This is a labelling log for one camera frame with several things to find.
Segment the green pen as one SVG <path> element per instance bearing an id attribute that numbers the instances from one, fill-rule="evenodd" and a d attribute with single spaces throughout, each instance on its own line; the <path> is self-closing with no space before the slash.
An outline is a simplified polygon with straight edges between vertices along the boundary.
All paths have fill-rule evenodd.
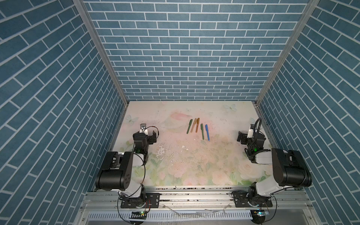
<path id="1" fill-rule="evenodd" d="M 203 124 L 201 124 L 200 127 L 201 127 L 202 139 L 204 140 L 204 127 L 203 127 Z"/>
<path id="2" fill-rule="evenodd" d="M 193 122 L 193 119 L 190 119 L 189 125 L 188 125 L 188 129 L 187 129 L 187 134 L 188 134 L 189 131 L 190 131 L 190 127 L 191 127 L 191 125 L 192 125 L 192 122 Z"/>

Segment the blue pen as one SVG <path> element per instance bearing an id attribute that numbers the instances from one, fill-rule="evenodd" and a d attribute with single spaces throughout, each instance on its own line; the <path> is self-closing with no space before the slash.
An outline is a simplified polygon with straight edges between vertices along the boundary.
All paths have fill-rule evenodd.
<path id="1" fill-rule="evenodd" d="M 207 124 L 205 125 L 205 130 L 206 130 L 206 134 L 207 134 L 207 140 L 210 141 L 209 127 Z"/>

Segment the brown pen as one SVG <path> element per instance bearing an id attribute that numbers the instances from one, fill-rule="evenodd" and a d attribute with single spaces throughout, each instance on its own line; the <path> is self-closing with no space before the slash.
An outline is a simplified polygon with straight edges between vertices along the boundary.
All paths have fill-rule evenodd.
<path id="1" fill-rule="evenodd" d="M 193 125 L 192 125 L 191 130 L 190 130 L 191 133 L 193 132 L 196 124 L 197 124 L 197 118 L 195 118 L 194 121 L 193 121 Z"/>
<path id="2" fill-rule="evenodd" d="M 200 123 L 200 118 L 197 118 L 197 120 L 196 120 L 196 133 L 198 132 L 199 123 Z"/>

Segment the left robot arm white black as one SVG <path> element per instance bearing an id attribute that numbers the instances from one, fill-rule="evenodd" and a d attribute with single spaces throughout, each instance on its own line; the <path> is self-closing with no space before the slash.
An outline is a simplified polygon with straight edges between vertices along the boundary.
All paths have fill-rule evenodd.
<path id="1" fill-rule="evenodd" d="M 131 178 L 132 168 L 145 167 L 148 161 L 148 149 L 157 142 L 159 132 L 153 131 L 148 135 L 147 129 L 133 134 L 134 146 L 132 151 L 124 153 L 107 152 L 95 179 L 96 189 L 116 191 L 120 197 L 120 208 L 158 208 L 159 193 L 147 193 L 143 182 L 136 182 Z"/>

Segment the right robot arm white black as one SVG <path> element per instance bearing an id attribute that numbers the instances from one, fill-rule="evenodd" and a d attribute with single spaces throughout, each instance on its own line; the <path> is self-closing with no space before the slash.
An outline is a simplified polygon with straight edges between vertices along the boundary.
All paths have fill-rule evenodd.
<path id="1" fill-rule="evenodd" d="M 237 141 L 246 145 L 245 153 L 253 164 L 270 165 L 272 175 L 263 181 L 252 183 L 248 191 L 233 191 L 237 208 L 272 207 L 271 198 L 286 189 L 309 187 L 312 177 L 299 151 L 272 148 L 264 149 L 265 135 L 250 129 L 247 134 L 239 132 Z"/>

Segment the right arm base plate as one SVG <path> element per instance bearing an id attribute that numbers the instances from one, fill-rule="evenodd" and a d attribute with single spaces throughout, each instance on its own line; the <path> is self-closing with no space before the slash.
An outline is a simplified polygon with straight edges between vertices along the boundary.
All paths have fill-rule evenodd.
<path id="1" fill-rule="evenodd" d="M 258 194 L 252 194 L 245 191 L 233 191 L 230 194 L 231 198 L 234 201 L 236 208 L 246 208 L 246 207 L 272 207 L 272 201 L 270 197 L 260 196 Z"/>

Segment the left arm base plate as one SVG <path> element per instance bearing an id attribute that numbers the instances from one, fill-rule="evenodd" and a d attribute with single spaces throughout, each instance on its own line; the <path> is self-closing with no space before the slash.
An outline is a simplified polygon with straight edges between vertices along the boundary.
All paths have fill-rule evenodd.
<path id="1" fill-rule="evenodd" d="M 160 193 L 142 193 L 139 197 L 126 198 L 121 197 L 120 208 L 135 209 L 141 208 L 147 204 L 147 208 L 153 209 L 159 207 Z"/>

